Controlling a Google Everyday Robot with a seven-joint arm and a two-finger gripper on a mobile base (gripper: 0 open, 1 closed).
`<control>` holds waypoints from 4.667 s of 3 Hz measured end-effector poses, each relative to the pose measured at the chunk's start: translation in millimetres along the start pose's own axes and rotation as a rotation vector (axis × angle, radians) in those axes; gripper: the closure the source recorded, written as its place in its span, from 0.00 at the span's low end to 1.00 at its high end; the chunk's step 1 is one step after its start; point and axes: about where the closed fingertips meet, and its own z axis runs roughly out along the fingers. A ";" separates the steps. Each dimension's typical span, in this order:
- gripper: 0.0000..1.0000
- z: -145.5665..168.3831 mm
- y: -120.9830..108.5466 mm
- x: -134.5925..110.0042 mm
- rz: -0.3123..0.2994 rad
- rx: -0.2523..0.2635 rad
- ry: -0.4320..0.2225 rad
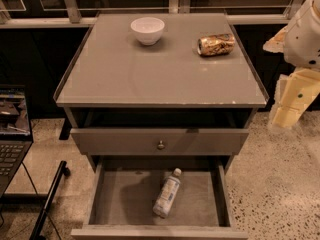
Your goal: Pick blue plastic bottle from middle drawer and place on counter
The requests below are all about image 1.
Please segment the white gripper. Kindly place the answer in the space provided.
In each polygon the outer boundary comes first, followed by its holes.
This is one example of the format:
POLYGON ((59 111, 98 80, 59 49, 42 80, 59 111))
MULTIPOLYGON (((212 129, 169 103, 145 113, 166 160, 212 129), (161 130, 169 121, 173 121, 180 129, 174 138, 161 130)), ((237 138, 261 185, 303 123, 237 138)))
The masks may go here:
POLYGON ((320 94, 320 0, 306 0, 263 50, 284 52, 285 61, 297 67, 280 75, 269 114, 272 126, 291 128, 320 94))

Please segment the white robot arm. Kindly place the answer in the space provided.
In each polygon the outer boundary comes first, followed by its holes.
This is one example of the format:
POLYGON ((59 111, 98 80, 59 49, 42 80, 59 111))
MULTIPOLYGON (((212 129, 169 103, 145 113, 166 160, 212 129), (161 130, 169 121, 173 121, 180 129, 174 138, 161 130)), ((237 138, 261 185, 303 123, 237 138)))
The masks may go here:
POLYGON ((280 75, 269 117, 272 126, 290 128, 320 94, 320 0, 306 0, 263 49, 295 67, 280 75))

